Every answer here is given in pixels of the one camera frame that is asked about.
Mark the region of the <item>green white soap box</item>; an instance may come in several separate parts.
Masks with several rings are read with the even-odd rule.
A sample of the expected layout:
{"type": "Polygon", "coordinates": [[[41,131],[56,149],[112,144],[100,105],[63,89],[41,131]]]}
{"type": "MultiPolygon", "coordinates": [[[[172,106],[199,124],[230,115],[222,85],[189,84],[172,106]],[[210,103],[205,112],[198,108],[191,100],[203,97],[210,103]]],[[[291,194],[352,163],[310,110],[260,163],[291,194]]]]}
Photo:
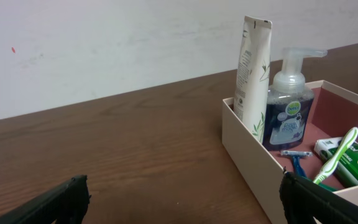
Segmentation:
{"type": "MultiPolygon", "coordinates": [[[[342,137],[317,140],[314,151],[323,162],[326,162],[335,154],[341,141],[342,137]]],[[[358,142],[355,141],[342,155],[335,175],[345,187],[358,185],[358,142]]]]}

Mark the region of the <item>white floral cone tube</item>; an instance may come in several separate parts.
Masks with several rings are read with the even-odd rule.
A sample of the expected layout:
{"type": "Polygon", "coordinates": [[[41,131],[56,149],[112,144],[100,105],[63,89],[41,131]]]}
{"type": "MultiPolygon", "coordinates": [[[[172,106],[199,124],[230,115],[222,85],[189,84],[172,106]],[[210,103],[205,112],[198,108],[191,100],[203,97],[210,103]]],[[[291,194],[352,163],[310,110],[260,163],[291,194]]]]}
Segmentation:
{"type": "Polygon", "coordinates": [[[264,137],[271,36],[271,21],[244,17],[234,113],[258,142],[264,137]]]}

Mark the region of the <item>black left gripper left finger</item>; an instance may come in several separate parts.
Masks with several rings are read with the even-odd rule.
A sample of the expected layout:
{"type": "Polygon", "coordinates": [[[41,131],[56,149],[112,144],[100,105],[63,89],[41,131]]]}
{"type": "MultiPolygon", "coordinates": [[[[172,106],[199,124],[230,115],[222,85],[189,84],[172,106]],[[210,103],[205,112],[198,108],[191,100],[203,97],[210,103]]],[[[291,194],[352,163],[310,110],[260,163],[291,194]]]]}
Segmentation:
{"type": "Polygon", "coordinates": [[[81,224],[90,204],[86,175],[76,175],[0,216],[0,224],[81,224]]]}

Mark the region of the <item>blue hand soap bottle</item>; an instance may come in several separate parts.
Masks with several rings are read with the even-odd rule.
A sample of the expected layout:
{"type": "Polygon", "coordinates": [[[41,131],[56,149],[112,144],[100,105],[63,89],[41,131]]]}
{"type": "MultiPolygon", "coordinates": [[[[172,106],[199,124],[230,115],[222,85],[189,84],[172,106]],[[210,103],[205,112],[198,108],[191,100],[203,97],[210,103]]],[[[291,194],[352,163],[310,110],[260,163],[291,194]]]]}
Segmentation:
{"type": "Polygon", "coordinates": [[[314,92],[301,72],[305,57],[325,57],[327,50],[285,48],[282,69],[268,88],[263,146],[281,151],[303,142],[314,92]]]}

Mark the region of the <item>white box with pink interior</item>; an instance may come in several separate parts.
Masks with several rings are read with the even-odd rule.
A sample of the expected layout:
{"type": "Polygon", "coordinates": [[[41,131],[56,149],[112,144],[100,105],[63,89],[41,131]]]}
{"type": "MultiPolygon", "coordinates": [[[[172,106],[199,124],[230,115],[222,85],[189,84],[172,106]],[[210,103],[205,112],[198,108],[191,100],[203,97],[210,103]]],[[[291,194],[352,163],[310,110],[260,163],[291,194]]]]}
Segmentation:
{"type": "MultiPolygon", "coordinates": [[[[314,91],[315,98],[297,151],[313,152],[316,141],[342,137],[351,128],[358,128],[358,94],[325,80],[306,86],[314,91]]],[[[291,160],[278,151],[266,150],[239,121],[232,104],[231,98],[223,100],[222,143],[269,220],[286,223],[279,189],[283,171],[293,170],[291,160]]],[[[358,186],[345,188],[333,175],[323,183],[334,188],[336,195],[358,205],[358,186]]]]}

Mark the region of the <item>blue disposable razor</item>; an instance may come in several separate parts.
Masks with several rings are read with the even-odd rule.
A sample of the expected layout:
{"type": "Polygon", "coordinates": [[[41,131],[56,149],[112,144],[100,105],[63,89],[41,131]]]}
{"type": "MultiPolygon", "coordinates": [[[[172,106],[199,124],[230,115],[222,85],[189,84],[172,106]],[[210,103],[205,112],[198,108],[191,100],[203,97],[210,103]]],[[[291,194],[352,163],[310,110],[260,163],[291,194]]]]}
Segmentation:
{"type": "Polygon", "coordinates": [[[313,156],[312,152],[283,150],[280,151],[280,155],[289,157],[292,161],[295,173],[299,176],[307,178],[306,173],[301,166],[300,160],[307,157],[312,157],[313,156]]]}

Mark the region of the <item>green white toothbrush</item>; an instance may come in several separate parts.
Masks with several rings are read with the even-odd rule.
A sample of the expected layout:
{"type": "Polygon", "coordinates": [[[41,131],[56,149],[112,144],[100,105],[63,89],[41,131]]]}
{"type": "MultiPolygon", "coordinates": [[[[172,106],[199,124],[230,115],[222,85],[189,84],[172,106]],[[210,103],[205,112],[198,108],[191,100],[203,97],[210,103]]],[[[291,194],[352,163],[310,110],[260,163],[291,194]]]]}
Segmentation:
{"type": "Polygon", "coordinates": [[[358,128],[353,127],[345,134],[342,138],[337,151],[333,154],[333,156],[322,166],[318,175],[313,179],[314,184],[320,184],[326,178],[328,178],[337,168],[340,158],[346,152],[346,150],[353,145],[358,137],[358,128]]]}

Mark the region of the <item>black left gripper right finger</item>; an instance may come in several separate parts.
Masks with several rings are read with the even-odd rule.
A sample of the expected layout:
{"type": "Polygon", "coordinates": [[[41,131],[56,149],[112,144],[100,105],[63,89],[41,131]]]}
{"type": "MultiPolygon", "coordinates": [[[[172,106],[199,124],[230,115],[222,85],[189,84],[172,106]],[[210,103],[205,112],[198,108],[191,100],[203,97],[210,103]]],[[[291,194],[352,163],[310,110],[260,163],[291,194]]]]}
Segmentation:
{"type": "Polygon", "coordinates": [[[279,193],[289,224],[358,224],[357,205],[292,172],[284,173],[279,193]]]}

